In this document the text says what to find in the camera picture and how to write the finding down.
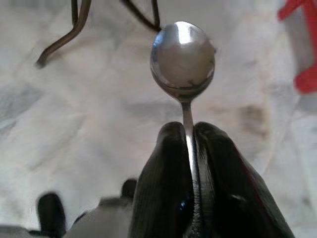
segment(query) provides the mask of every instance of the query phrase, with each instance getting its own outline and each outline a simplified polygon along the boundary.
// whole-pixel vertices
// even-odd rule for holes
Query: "metal spoon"
[[[188,236],[203,237],[191,102],[208,87],[213,78],[214,48],[207,35],[197,26],[183,21],[167,25],[154,40],[151,71],[156,83],[182,105],[194,192],[194,215]]]

